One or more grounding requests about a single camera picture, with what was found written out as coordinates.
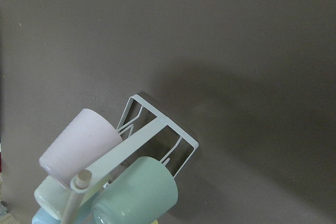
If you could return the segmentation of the light blue cup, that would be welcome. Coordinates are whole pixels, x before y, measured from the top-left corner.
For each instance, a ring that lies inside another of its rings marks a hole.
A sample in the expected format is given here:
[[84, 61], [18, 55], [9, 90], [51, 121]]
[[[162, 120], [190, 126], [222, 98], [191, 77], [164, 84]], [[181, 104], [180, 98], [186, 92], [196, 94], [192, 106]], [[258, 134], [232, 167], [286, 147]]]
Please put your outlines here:
[[[91, 204], [93, 199], [86, 201], [82, 204], [78, 210], [75, 223], [94, 223], [92, 219], [88, 219], [91, 214]], [[52, 224], [61, 223], [60, 220], [55, 219], [51, 216], [44, 208], [40, 208], [32, 218], [32, 223], [45, 223], [45, 224]]]

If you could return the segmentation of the pink cup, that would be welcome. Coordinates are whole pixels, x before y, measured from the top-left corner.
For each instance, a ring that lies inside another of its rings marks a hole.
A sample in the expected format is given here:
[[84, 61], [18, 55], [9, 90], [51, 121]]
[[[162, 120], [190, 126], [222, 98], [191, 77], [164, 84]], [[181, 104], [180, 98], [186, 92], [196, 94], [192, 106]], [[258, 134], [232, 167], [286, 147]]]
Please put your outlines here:
[[100, 114], [82, 109], [39, 158], [40, 166], [65, 187], [122, 142], [118, 131]]

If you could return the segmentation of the green cup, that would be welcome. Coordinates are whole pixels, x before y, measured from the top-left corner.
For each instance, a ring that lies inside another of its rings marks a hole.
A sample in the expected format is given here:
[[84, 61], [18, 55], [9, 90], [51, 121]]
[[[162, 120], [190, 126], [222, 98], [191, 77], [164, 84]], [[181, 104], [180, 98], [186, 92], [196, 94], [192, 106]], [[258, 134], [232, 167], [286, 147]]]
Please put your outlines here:
[[92, 203], [95, 223], [152, 223], [178, 200], [170, 171], [143, 156], [130, 165]]

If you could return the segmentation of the cream white cup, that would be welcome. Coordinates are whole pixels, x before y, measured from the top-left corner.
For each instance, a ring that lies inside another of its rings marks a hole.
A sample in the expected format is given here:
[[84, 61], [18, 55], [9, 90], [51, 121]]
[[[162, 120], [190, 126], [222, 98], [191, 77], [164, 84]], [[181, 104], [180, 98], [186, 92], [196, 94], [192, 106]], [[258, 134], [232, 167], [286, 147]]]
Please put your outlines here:
[[[93, 200], [98, 196], [98, 191], [105, 183], [106, 181], [102, 180], [85, 193], [78, 210], [78, 219], [87, 217]], [[64, 215], [70, 194], [71, 189], [65, 188], [59, 181], [47, 176], [35, 190], [34, 197], [46, 213], [60, 221]]]

